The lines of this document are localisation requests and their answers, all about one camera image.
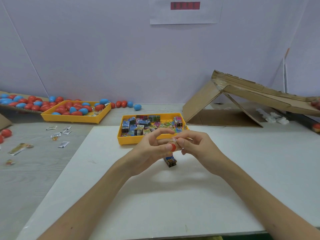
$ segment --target cardboard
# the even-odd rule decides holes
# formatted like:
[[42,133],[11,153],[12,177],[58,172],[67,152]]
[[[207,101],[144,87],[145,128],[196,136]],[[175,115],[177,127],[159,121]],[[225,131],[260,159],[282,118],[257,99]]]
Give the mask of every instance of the cardboard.
[[0,130],[6,128],[7,126],[11,125],[11,121],[8,120],[6,117],[4,117],[2,114],[0,114]]
[[[219,95],[224,94],[238,110],[203,110]],[[182,108],[187,123],[196,125],[261,126],[229,94],[245,98],[268,107],[297,114],[320,117],[320,111],[310,105],[316,97],[303,97],[283,93],[261,84],[214,71],[211,80],[204,85]]]
[[[25,99],[27,99],[30,96],[30,95],[26,95],[26,94],[9,93],[9,92],[0,91],[0,94],[3,94],[3,93],[4,94],[8,94],[8,95],[12,95],[12,94],[20,95],[20,96],[24,97]],[[47,98],[47,97],[39,97],[39,96],[37,96],[37,98],[41,98],[42,101],[49,101],[49,98]],[[34,113],[34,114],[41,114],[42,113],[41,111],[34,111],[34,110],[24,109],[24,108],[16,108],[16,107],[3,105],[3,104],[0,104],[0,108],[10,109],[10,110],[15,110],[15,111],[28,112],[28,113]]]

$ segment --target person's right hand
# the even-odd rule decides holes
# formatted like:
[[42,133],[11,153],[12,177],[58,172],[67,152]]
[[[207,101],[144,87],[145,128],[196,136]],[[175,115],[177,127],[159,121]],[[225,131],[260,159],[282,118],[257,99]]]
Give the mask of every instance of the person's right hand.
[[226,172],[231,161],[227,158],[210,139],[207,133],[193,130],[184,130],[174,138],[182,147],[181,153],[194,156],[210,172],[222,176]]

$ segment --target hand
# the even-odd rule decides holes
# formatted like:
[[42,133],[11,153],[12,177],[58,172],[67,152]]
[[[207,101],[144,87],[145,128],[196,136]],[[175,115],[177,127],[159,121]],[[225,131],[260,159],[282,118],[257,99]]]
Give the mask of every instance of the hand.
[[183,148],[181,153],[194,156],[210,172],[221,176],[231,162],[214,144],[207,133],[184,130],[174,138]]
[[156,161],[164,157],[172,156],[172,145],[167,144],[170,139],[160,139],[161,134],[174,134],[172,129],[158,128],[145,135],[142,140],[120,160],[130,171],[130,176],[135,176],[153,165]]

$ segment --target person's left hand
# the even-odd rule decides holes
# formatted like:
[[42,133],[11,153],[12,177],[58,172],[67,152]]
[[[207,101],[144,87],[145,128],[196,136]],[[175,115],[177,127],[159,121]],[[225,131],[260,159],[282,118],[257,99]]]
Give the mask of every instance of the person's left hand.
[[123,165],[130,171],[131,176],[138,175],[164,157],[172,156],[172,145],[167,144],[170,139],[159,139],[161,134],[174,134],[172,129],[158,128],[145,135],[142,140],[124,157]]

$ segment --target red label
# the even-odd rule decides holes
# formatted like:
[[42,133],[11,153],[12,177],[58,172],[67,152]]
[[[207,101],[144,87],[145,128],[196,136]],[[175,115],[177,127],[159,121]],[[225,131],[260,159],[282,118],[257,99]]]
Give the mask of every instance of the red label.
[[200,9],[200,2],[199,1],[176,1],[172,2],[170,5],[171,10],[199,10]]

